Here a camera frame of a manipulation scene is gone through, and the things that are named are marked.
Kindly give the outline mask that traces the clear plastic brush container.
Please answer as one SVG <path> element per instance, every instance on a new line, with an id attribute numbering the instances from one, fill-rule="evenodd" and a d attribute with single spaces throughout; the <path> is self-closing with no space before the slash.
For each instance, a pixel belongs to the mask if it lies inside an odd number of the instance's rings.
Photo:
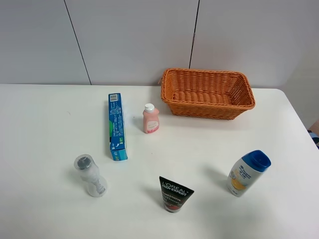
<path id="1" fill-rule="evenodd" d="M 87 191 L 92 197 L 102 197 L 107 192 L 107 181 L 100 175 L 99 167 L 89 154 L 79 155 L 74 167 L 80 178 L 86 182 Z"/>

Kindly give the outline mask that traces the orange wicker basket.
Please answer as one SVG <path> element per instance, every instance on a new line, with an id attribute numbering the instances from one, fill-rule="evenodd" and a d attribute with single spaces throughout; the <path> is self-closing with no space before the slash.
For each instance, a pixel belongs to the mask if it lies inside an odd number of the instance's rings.
<path id="1" fill-rule="evenodd" d="M 166 69 L 161 99 L 174 115 L 205 119 L 233 120 L 255 107 L 247 77 L 234 71 Z"/>

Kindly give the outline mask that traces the blue patterned object at edge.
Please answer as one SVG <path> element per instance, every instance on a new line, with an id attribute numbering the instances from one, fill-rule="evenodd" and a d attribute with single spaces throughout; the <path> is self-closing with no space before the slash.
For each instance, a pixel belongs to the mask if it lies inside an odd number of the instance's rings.
<path id="1" fill-rule="evenodd" d="M 316 147 L 319 149 L 319 128 L 318 127 L 309 128 L 308 133 L 311 136 Z"/>

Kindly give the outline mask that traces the small pink lotion bottle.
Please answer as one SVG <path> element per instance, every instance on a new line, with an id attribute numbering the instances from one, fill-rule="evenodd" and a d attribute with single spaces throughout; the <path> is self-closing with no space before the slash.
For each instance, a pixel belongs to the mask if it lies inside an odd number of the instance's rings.
<path id="1" fill-rule="evenodd" d="M 153 133 L 159 129 L 159 110 L 151 103 L 145 104 L 143 125 L 145 133 Z"/>

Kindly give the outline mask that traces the blue toothpaste box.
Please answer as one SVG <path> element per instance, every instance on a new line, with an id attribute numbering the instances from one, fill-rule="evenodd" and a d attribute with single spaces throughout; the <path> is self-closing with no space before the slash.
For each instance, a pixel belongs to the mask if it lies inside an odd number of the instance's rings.
<path id="1" fill-rule="evenodd" d="M 114 161 L 128 159 L 126 149 L 125 121 L 120 93 L 108 95 L 110 152 Z"/>

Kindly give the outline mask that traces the white blue-capped shampoo bottle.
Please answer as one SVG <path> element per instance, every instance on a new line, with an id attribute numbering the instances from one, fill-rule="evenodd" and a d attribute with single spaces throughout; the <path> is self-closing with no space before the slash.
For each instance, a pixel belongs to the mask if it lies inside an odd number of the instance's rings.
<path id="1" fill-rule="evenodd" d="M 232 167 L 227 178 L 227 187 L 236 197 L 241 197 L 271 166 L 268 156 L 254 150 L 242 156 Z"/>

